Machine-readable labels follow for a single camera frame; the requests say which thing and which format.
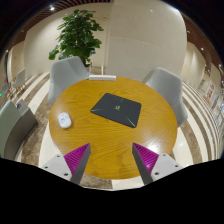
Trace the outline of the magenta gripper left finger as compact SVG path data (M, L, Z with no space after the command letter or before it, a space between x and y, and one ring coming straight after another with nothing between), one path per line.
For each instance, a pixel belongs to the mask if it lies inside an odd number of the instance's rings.
M42 166L42 169L79 185L91 154L87 143L66 155L57 154Z

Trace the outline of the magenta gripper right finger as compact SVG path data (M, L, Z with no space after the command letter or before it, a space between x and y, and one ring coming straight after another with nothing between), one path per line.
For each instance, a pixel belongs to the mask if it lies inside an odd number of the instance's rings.
M157 154L137 143L132 144L132 154L145 185L182 169L167 153Z

